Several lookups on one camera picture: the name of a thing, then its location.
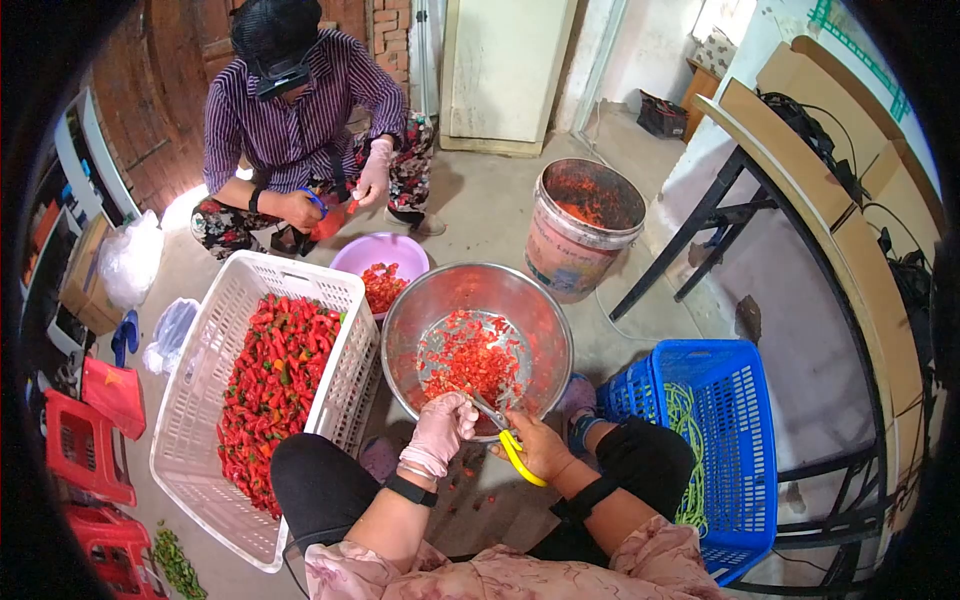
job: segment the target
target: purple striped shirt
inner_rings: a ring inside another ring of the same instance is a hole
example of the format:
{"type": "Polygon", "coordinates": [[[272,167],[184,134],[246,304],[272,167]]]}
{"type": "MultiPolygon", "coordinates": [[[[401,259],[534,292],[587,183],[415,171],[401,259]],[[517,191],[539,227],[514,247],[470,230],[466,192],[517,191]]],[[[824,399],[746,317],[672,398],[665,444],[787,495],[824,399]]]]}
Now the purple striped shirt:
{"type": "Polygon", "coordinates": [[[221,71],[204,109],[204,182],[214,195],[235,173],[243,153],[257,172],[269,174],[267,189],[287,193],[312,176],[333,180],[332,146],[349,178],[357,174],[347,120],[361,105],[373,114],[370,139],[383,133],[403,139],[407,106],[403,92],[355,38],[322,30],[310,50],[310,83],[293,105],[282,97],[256,99],[259,78],[235,59],[221,71]]]}

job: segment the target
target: white plastic crate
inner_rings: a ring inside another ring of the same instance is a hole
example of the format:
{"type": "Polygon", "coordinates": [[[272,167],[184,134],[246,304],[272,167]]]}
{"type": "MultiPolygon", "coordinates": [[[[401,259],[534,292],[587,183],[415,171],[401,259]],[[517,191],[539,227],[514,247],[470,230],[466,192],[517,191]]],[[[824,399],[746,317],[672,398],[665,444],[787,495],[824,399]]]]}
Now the white plastic crate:
{"type": "Polygon", "coordinates": [[[150,472],[211,536],[269,573],[282,566],[286,519],[274,521],[224,478],[216,424],[233,361],[264,294],[319,300],[346,312],[303,430],[356,456],[379,383],[379,330],[360,277],[278,256],[240,251],[206,293],[170,375],[150,449],[150,472]]]}

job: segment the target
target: knee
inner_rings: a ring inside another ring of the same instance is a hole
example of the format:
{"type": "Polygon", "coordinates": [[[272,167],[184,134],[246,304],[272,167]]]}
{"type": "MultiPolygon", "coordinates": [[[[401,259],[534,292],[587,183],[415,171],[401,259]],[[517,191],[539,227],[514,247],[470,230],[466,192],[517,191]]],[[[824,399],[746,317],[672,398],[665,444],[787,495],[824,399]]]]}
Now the knee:
{"type": "Polygon", "coordinates": [[[407,138],[414,147],[429,148],[434,139],[433,121],[415,110],[407,114],[407,138]]]}
{"type": "Polygon", "coordinates": [[[312,433],[297,433],[280,442],[270,459],[270,480],[274,487],[277,479],[302,481],[300,474],[305,470],[315,470],[316,463],[323,459],[324,453],[331,447],[336,448],[336,445],[312,433]]]}
{"type": "Polygon", "coordinates": [[[207,235],[211,233],[211,217],[219,213],[220,209],[220,203],[207,196],[190,212],[190,232],[194,239],[204,246],[207,245],[207,235]]]}
{"type": "Polygon", "coordinates": [[[654,455],[656,460],[669,466],[669,470],[685,473],[685,478],[682,478],[689,478],[696,457],[684,436],[668,427],[654,425],[639,417],[630,417],[622,426],[627,429],[631,438],[643,440],[643,444],[639,444],[637,449],[647,458],[654,455]]]}

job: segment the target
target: wristband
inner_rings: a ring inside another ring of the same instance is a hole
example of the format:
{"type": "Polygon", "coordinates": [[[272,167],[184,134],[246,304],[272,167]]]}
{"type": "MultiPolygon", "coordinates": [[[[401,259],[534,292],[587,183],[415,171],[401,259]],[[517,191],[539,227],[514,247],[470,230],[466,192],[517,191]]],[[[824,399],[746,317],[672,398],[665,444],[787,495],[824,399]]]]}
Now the wristband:
{"type": "Polygon", "coordinates": [[[566,510],[570,516],[579,521],[587,520],[587,517],[593,514],[593,507],[619,487],[612,479],[601,476],[567,500],[566,510]]]}
{"type": "Polygon", "coordinates": [[[247,210],[249,212],[253,212],[253,213],[260,212],[257,209],[257,203],[259,203],[260,201],[260,192],[262,191],[263,191],[262,187],[257,187],[253,190],[253,193],[250,194],[250,203],[247,205],[247,210]]]}
{"type": "Polygon", "coordinates": [[[414,482],[407,481],[397,475],[396,472],[387,479],[387,483],[383,487],[400,494],[414,504],[420,504],[431,509],[437,506],[437,495],[434,492],[428,492],[414,482]]]}

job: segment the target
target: hand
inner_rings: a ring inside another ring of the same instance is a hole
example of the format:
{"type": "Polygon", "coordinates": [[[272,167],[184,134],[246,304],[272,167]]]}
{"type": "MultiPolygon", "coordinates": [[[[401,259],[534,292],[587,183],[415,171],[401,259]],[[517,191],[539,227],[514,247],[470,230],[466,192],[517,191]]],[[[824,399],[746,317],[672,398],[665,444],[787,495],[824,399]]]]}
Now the hand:
{"type": "Polygon", "coordinates": [[[324,217],[320,207],[313,204],[310,199],[310,194],[301,189],[278,195],[274,200],[273,212],[268,214],[283,219],[303,233],[309,233],[310,229],[324,217]]]}
{"type": "Polygon", "coordinates": [[[392,139],[378,137],[370,143],[370,157],[352,192],[353,199],[361,206],[369,206],[387,193],[390,187],[390,155],[393,151],[392,139]]]}
{"type": "MultiPolygon", "coordinates": [[[[557,475],[570,466],[576,459],[570,454],[564,441],[557,432],[542,420],[531,419],[517,411],[506,411],[507,419],[516,428],[523,450],[516,455],[530,471],[540,479],[552,482],[557,475]]],[[[509,461],[507,451],[502,444],[495,444],[491,452],[497,458],[509,461]]]]}
{"type": "Polygon", "coordinates": [[[420,411],[414,439],[400,452],[401,461],[423,465],[436,477],[446,476],[446,465],[460,449],[460,440],[473,437],[480,413],[463,392],[447,392],[427,402],[420,411]]]}

